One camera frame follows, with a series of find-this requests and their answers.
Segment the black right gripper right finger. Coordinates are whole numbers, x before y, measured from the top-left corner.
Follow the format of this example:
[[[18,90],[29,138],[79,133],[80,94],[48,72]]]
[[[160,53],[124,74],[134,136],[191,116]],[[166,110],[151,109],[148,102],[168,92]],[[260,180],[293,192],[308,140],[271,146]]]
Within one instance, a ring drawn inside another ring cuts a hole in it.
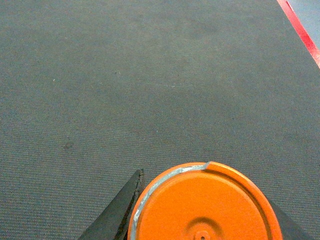
[[[282,238],[284,240],[314,240],[300,225],[293,221],[282,209],[280,209],[273,201],[268,200],[276,218],[278,220]]]

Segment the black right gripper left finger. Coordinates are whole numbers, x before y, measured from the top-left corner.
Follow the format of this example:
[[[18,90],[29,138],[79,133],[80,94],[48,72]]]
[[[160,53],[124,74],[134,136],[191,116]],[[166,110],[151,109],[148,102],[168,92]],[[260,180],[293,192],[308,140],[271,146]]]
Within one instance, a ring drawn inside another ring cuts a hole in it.
[[[145,173],[138,169],[79,239],[126,240],[133,209],[144,189]]]

